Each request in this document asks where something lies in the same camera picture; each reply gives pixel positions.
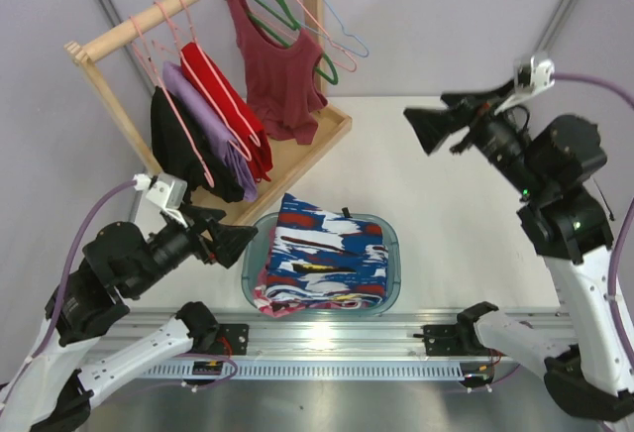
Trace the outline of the blue patterned trousers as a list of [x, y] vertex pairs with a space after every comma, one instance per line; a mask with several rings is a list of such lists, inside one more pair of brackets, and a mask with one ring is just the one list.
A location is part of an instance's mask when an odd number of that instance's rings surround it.
[[255, 298], [335, 309], [369, 308], [386, 300], [389, 254], [373, 222], [286, 193], [269, 242]]

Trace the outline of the light blue wire hanger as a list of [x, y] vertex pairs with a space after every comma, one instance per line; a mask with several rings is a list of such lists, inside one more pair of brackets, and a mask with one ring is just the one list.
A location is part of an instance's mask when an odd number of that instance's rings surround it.
[[353, 63], [370, 57], [370, 49], [356, 34], [349, 31], [329, 0], [292, 0], [302, 12], [302, 26], [317, 41], [348, 57]]

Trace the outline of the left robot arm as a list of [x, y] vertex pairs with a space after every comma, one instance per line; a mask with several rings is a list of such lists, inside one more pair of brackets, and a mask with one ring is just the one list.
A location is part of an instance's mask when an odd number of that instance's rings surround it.
[[187, 302], [154, 333], [94, 364], [87, 353], [137, 300], [184, 261], [233, 266], [258, 230], [222, 224], [222, 210], [189, 206], [144, 236], [131, 222], [101, 229], [45, 308], [35, 348], [1, 389], [4, 431], [74, 431], [107, 398], [162, 362], [217, 352], [221, 326], [200, 301]]

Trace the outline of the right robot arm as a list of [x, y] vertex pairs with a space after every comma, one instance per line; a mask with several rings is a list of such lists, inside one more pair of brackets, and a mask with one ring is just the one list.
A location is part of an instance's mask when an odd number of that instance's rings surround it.
[[447, 332], [422, 334], [433, 354], [498, 353], [540, 378], [567, 414], [618, 422], [633, 412], [633, 325], [620, 294], [623, 247], [585, 182], [605, 166], [597, 126], [576, 114], [556, 117], [530, 136], [509, 116], [527, 92], [507, 83], [488, 92], [445, 93], [443, 107], [403, 114], [427, 154], [462, 132], [453, 154], [476, 148], [520, 195], [521, 227], [541, 257], [575, 332], [556, 342], [483, 301], [457, 315]]

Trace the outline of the pink hanger with red garment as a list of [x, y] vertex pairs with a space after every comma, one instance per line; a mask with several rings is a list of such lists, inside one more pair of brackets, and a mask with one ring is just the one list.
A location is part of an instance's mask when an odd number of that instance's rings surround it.
[[200, 89], [207, 101], [217, 110], [218, 114], [221, 115], [225, 125], [240, 141], [242, 154], [250, 159], [253, 153], [247, 152], [249, 146], [246, 144], [246, 140], [249, 140], [252, 145], [258, 148], [262, 146], [260, 132], [257, 131], [257, 127], [253, 124], [256, 117], [251, 115], [251, 111], [248, 110], [246, 102], [238, 96], [231, 84], [225, 79], [221, 72], [217, 70], [216, 65], [202, 49], [195, 32], [188, 6], [184, 0], [178, 1], [186, 13], [191, 33], [192, 42], [186, 46], [192, 47], [190, 52], [196, 54], [194, 60], [199, 61], [197, 66], [192, 66], [190, 64], [191, 57], [187, 57], [188, 52], [186, 49], [181, 50], [181, 59], [187, 68], [186, 73], [192, 75], [192, 78], [195, 80], [194, 86]]

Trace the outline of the pink hanger with purple garment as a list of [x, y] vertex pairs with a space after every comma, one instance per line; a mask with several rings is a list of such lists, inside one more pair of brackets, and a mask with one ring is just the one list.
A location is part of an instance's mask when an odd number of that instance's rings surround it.
[[184, 63], [185, 72], [189, 73], [194, 80], [194, 86], [196, 89], [204, 96], [206, 101], [215, 109], [216, 113], [222, 120], [223, 124], [226, 126], [228, 131], [235, 137], [236, 142], [232, 144], [232, 146], [238, 151], [238, 153], [247, 161], [251, 162], [253, 160], [253, 154], [245, 142], [245, 140], [241, 137], [240, 133], [234, 129], [234, 122], [240, 120], [243, 125], [249, 131], [249, 136], [254, 139], [254, 143], [258, 146], [260, 144], [259, 139], [256, 136], [256, 132], [253, 127], [249, 124], [246, 117], [240, 111], [238, 104], [235, 99], [230, 94], [227, 86], [223, 83], [221, 77], [218, 72], [215, 70], [213, 64], [211, 63], [209, 57], [206, 55], [204, 50], [198, 44], [195, 33], [192, 33], [193, 36], [193, 46], [197, 50], [197, 52], [201, 55], [203, 62], [207, 67], [207, 71], [210, 73], [212, 78], [217, 82], [217, 85], [220, 87], [221, 95], [216, 94], [213, 95], [209, 90], [208, 84], [199, 77], [199, 71], [195, 70], [194, 67], [189, 63], [188, 59], [185, 57], [184, 48], [185, 44], [183, 43], [182, 37], [179, 35], [181, 32], [180, 28], [172, 22], [170, 17], [167, 15], [167, 12], [164, 6], [158, 1], [155, 0], [154, 4], [159, 8], [162, 15], [164, 16], [164, 20], [169, 26], [169, 29], [174, 38], [174, 45], [177, 48], [177, 53], [179, 56], [179, 60]]

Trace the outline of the pink hanger with black garment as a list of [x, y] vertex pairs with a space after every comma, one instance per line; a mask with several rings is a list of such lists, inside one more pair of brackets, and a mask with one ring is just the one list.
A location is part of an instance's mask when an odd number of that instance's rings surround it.
[[136, 19], [134, 16], [129, 16], [128, 19], [130, 20], [130, 22], [133, 24], [133, 27], [136, 30], [137, 36], [141, 39], [142, 43], [143, 43], [143, 47], [145, 50], [145, 58], [148, 62], [143, 62], [142, 66], [143, 67], [148, 67], [148, 75], [151, 79], [151, 81], [154, 81], [158, 84], [159, 88], [162, 90], [165, 99], [167, 100], [170, 108], [171, 108], [171, 112], [174, 116], [174, 118], [178, 121], [180, 127], [181, 127], [181, 131], [183, 132], [183, 135], [186, 137], [189, 146], [192, 150], [192, 152], [194, 153], [195, 157], [197, 158], [199, 164], [201, 165], [201, 168], [203, 170], [204, 173], [204, 177], [207, 181], [207, 183], [209, 184], [209, 186], [211, 188], [215, 187], [215, 180], [212, 176], [212, 173], [209, 170], [209, 167], [207, 165], [207, 163], [204, 160], [204, 157], [202, 157], [202, 155], [200, 154], [200, 152], [197, 149], [197, 146], [191, 136], [191, 133], [189, 132], [186, 124], [184, 123], [180, 112], [178, 111], [177, 107], [175, 106], [173, 99], [171, 97], [171, 95], [169, 94], [168, 90], [166, 89], [165, 85], [164, 85], [164, 81], [161, 78], [161, 76], [159, 75], [159, 71], [154, 63], [153, 57], [152, 57], [152, 53], [150, 51], [150, 48], [148, 46], [147, 40], [145, 39], [144, 33], [141, 31], [139, 24], [136, 22]]

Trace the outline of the teal plastic basket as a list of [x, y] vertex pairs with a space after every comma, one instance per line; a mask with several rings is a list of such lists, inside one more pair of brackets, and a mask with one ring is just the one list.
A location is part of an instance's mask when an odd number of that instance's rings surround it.
[[[377, 224], [382, 230], [383, 244], [387, 247], [389, 258], [386, 270], [387, 277], [387, 297], [381, 304], [363, 309], [335, 309], [335, 308], [308, 308], [295, 311], [284, 318], [293, 318], [297, 321], [335, 321], [340, 319], [359, 319], [364, 317], [375, 317], [386, 313], [396, 302], [401, 290], [401, 261], [398, 237], [392, 226], [382, 218], [362, 213], [352, 213], [351, 217], [356, 221], [367, 221]], [[266, 214], [260, 218], [255, 227], [258, 229], [257, 235], [248, 244], [243, 255], [243, 266], [241, 273], [242, 292], [247, 301], [256, 307], [254, 291], [259, 284], [259, 277], [268, 259], [268, 248], [270, 245], [269, 234], [277, 221], [277, 212]]]

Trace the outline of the black garment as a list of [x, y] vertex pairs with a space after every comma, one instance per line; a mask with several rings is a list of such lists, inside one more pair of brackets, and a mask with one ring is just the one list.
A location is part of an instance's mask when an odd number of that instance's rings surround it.
[[191, 195], [198, 187], [202, 187], [228, 203], [241, 201], [244, 197], [243, 188], [229, 169], [208, 150], [202, 134], [194, 127], [184, 105], [174, 96], [171, 95], [171, 97], [215, 180], [215, 187], [211, 188], [162, 90], [157, 85], [150, 108], [152, 150], [166, 173], [187, 182], [183, 201], [191, 204]]

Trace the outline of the wooden clothes rack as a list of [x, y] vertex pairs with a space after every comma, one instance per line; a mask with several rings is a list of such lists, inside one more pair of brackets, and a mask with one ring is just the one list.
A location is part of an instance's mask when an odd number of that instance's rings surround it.
[[[83, 70], [119, 131], [151, 174], [160, 172], [159, 163], [96, 63], [132, 42], [138, 33], [155, 28], [167, 16], [172, 17], [198, 1], [200, 0], [163, 0], [165, 13], [153, 5], [135, 15], [132, 20], [120, 23], [83, 46], [77, 42], [64, 46], [73, 63]], [[198, 189], [192, 194], [194, 204], [225, 210], [227, 220], [231, 223], [256, 222], [352, 129], [352, 118], [332, 104], [317, 112], [316, 119], [318, 130], [312, 145], [300, 146], [292, 141], [271, 143], [274, 161], [271, 181], [259, 188], [259, 197], [255, 202], [225, 203], [219, 197]]]

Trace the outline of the purple garment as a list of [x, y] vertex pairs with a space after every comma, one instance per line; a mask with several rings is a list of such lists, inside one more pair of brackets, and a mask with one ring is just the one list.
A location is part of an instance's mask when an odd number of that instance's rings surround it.
[[253, 202], [258, 198], [255, 179], [245, 158], [239, 153], [236, 137], [221, 121], [216, 110], [185, 78], [181, 68], [170, 61], [162, 66], [165, 87], [184, 105], [194, 127], [202, 134], [208, 150], [229, 169], [244, 190], [243, 199]]

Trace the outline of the red garment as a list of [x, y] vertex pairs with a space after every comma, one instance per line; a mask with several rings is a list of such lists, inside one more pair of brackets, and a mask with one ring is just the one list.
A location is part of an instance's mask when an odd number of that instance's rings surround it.
[[180, 65], [185, 78], [236, 139], [239, 154], [247, 162], [256, 182], [271, 181], [272, 153], [264, 125], [233, 88], [215, 62], [196, 43], [180, 51]]

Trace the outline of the maroon tank top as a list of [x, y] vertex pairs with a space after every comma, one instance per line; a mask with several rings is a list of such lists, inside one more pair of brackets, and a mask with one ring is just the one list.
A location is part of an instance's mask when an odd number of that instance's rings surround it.
[[247, 104], [278, 141], [310, 145], [318, 129], [313, 114], [328, 104], [315, 85], [323, 51], [304, 29], [285, 47], [249, 17], [246, 0], [226, 0], [245, 65]]

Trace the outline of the aluminium mounting rail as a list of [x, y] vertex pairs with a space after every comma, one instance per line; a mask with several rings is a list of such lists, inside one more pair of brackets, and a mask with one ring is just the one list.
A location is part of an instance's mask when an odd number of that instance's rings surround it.
[[[247, 359], [399, 361], [426, 358], [422, 340], [413, 335], [421, 333], [427, 324], [455, 323], [458, 312], [455, 308], [435, 308], [372, 317], [300, 312], [275, 319], [260, 313], [226, 310], [214, 315], [221, 324], [249, 325]], [[555, 341], [571, 343], [576, 339], [568, 314], [552, 308], [506, 312]], [[133, 310], [111, 327], [91, 355], [101, 358], [115, 353], [157, 330], [169, 316], [171, 312], [166, 309]]]

